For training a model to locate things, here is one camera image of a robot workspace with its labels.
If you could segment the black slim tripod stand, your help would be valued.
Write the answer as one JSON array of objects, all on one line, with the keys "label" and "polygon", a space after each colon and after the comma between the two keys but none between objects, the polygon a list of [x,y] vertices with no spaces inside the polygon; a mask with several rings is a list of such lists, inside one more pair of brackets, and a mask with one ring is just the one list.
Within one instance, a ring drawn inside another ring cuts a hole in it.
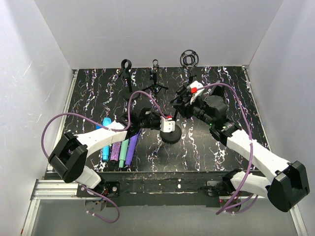
[{"label": "black slim tripod stand", "polygon": [[152,92],[154,94],[154,96],[156,97],[158,95],[158,93],[162,90],[165,89],[165,91],[168,91],[168,87],[165,87],[161,84],[158,83],[158,76],[157,76],[157,72],[159,69],[159,64],[158,64],[158,60],[157,59],[153,59],[152,61],[153,63],[153,67],[150,71],[150,80],[153,81],[153,84],[142,89],[143,91],[149,90],[150,92]]}]

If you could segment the black round base stand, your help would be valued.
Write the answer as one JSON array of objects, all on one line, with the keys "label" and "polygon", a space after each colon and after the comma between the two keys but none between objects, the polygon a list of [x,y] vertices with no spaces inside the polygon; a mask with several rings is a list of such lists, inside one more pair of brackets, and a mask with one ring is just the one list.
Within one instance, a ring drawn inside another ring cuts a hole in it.
[{"label": "black round base stand", "polygon": [[118,74],[118,77],[122,78],[123,80],[127,82],[127,87],[125,87],[122,91],[122,96],[124,100],[126,101],[129,101],[129,100],[133,101],[139,97],[139,95],[134,95],[132,98],[130,98],[131,95],[136,90],[138,90],[138,88],[131,83],[131,75],[130,75],[131,67],[132,67],[132,63],[130,60],[128,59],[122,60],[121,69]]},{"label": "black round base stand", "polygon": [[168,144],[177,143],[181,136],[182,131],[180,127],[176,124],[178,111],[175,111],[173,116],[161,116],[160,119],[160,137],[163,142]]}]

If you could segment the black shock mount tripod stand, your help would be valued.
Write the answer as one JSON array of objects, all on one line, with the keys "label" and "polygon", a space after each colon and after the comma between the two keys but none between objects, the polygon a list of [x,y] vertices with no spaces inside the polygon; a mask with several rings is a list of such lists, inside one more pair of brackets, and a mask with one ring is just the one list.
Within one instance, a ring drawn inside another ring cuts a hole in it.
[{"label": "black shock mount tripod stand", "polygon": [[193,73],[193,69],[196,68],[199,64],[199,55],[194,50],[185,50],[180,55],[180,64],[181,66],[188,71],[189,80],[188,84],[191,84],[194,81],[196,75]]}]

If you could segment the purple toy microphone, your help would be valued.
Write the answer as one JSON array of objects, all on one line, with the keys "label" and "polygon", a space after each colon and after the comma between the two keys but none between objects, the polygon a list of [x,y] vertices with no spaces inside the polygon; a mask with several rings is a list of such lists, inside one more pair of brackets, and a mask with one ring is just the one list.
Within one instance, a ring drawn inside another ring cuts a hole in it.
[{"label": "purple toy microphone", "polygon": [[136,149],[136,145],[138,142],[139,134],[140,134],[140,131],[136,135],[134,135],[130,138],[128,149],[127,149],[127,154],[126,154],[126,160],[125,160],[126,166],[130,166],[132,163],[133,156],[134,156],[135,149]]}]

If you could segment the mint green toy microphone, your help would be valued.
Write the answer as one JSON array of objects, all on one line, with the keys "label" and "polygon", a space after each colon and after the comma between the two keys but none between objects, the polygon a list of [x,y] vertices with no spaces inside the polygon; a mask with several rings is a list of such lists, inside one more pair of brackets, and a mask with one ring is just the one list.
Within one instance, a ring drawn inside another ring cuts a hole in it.
[{"label": "mint green toy microphone", "polygon": [[120,155],[119,155],[119,168],[120,169],[124,167],[128,145],[129,145],[129,139],[124,140],[121,144]]}]

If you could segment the cyan toy microphone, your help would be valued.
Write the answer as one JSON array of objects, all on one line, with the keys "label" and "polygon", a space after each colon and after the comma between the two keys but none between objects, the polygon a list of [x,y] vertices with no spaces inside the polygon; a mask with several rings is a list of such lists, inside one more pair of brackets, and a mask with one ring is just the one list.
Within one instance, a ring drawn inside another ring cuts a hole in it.
[{"label": "cyan toy microphone", "polygon": [[[103,126],[107,126],[107,125],[110,125],[112,123],[112,120],[111,118],[104,118],[103,121],[102,121],[102,125]],[[108,141],[108,138],[105,137],[102,141],[102,157],[101,157],[101,160],[104,161],[104,162],[107,162],[109,160],[109,151],[110,151],[110,143]]]}]

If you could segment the purple glitter microphone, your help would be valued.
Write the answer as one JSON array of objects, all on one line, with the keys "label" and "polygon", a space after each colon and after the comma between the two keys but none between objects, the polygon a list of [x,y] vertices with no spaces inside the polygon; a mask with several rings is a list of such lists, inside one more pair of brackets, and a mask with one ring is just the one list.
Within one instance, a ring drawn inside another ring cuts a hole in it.
[{"label": "purple glitter microphone", "polygon": [[119,160],[121,142],[116,142],[112,145],[110,161],[117,162]]}]

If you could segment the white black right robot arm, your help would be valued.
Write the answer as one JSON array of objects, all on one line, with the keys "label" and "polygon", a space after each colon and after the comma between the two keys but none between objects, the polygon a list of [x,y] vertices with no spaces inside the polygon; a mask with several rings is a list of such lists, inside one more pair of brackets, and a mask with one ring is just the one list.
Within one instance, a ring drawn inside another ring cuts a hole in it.
[{"label": "white black right robot arm", "polygon": [[211,91],[204,97],[205,86],[198,81],[181,86],[172,104],[182,117],[196,117],[209,125],[216,141],[249,162],[246,171],[229,172],[209,190],[231,195],[220,212],[233,207],[231,202],[239,192],[267,198],[275,208],[288,212],[310,193],[306,167],[299,161],[289,162],[273,154],[252,138],[250,128],[244,130],[227,116],[228,106],[223,97],[229,85],[216,82],[208,87]]}]

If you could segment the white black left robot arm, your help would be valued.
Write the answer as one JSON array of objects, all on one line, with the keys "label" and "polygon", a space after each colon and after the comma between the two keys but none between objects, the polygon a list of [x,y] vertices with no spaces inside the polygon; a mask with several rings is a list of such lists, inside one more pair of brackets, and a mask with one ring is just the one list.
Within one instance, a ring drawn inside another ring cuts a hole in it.
[{"label": "white black left robot arm", "polygon": [[76,182],[88,188],[95,197],[105,190],[105,181],[86,165],[86,159],[93,153],[114,143],[123,142],[136,135],[140,129],[149,128],[168,132],[173,130],[173,121],[161,111],[143,108],[140,113],[128,110],[108,126],[83,133],[64,133],[57,145],[46,157],[65,183]]}]

